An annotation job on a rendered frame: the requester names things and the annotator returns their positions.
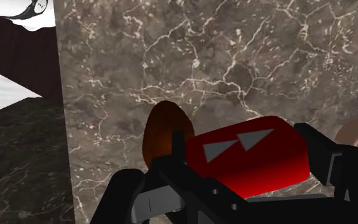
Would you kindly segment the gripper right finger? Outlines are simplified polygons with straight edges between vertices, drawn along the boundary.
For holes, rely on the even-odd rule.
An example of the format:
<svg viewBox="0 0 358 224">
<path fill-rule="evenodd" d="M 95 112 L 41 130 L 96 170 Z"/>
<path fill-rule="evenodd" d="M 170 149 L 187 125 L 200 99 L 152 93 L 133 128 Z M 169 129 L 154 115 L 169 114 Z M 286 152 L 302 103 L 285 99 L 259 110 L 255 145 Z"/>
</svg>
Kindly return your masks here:
<svg viewBox="0 0 358 224">
<path fill-rule="evenodd" d="M 334 198 L 358 202 L 358 147 L 335 143 L 307 123 L 295 123 L 294 128 L 306 141 L 316 179 L 334 187 Z"/>
</svg>

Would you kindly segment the brown egg-shaped object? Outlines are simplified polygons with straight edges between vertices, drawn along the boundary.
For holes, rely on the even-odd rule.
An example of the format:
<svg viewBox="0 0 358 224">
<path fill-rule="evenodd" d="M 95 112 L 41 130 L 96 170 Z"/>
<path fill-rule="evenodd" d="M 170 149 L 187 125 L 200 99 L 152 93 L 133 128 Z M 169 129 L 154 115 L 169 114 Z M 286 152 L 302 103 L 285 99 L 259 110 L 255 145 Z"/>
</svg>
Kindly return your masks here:
<svg viewBox="0 0 358 224">
<path fill-rule="evenodd" d="M 177 130 L 184 132 L 185 139 L 195 136 L 192 122 L 176 103 L 156 104 L 148 116 L 142 140 L 142 155 L 148 169 L 153 158 L 172 153 L 172 133 Z"/>
</svg>

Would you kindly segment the red block with grey triangles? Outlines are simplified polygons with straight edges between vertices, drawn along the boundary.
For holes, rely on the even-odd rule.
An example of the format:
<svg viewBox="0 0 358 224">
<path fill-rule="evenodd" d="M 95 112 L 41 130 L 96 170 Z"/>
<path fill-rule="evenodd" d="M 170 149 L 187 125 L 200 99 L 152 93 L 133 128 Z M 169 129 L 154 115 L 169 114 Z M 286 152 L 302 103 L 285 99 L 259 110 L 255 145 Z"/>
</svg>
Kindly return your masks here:
<svg viewBox="0 0 358 224">
<path fill-rule="evenodd" d="M 279 190 L 310 175 L 307 146 L 294 127 L 263 116 L 186 140 L 187 165 L 243 198 Z"/>
</svg>

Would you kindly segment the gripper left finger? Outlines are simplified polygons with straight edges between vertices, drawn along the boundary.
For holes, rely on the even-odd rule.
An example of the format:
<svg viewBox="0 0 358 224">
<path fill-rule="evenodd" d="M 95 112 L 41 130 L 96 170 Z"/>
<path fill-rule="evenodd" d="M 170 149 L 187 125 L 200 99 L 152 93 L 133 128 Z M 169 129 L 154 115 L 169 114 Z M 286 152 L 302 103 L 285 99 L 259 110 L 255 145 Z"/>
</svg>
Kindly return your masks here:
<svg viewBox="0 0 358 224">
<path fill-rule="evenodd" d="M 214 178 L 203 178 L 187 166 L 184 132 L 172 133 L 172 154 L 152 159 L 151 170 L 185 203 L 183 224 L 245 224 L 247 201 Z M 131 212 L 146 175 L 123 169 L 111 177 L 90 224 L 132 224 Z"/>
</svg>

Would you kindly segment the dark red robot stand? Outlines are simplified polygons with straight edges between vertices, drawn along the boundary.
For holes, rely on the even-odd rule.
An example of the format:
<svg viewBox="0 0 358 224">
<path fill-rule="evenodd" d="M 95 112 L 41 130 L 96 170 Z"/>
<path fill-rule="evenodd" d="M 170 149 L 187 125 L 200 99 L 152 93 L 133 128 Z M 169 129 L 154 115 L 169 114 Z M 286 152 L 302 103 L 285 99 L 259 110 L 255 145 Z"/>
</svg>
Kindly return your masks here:
<svg viewBox="0 0 358 224">
<path fill-rule="evenodd" d="M 31 32 L 0 18 L 0 75 L 62 104 L 56 28 Z"/>
</svg>

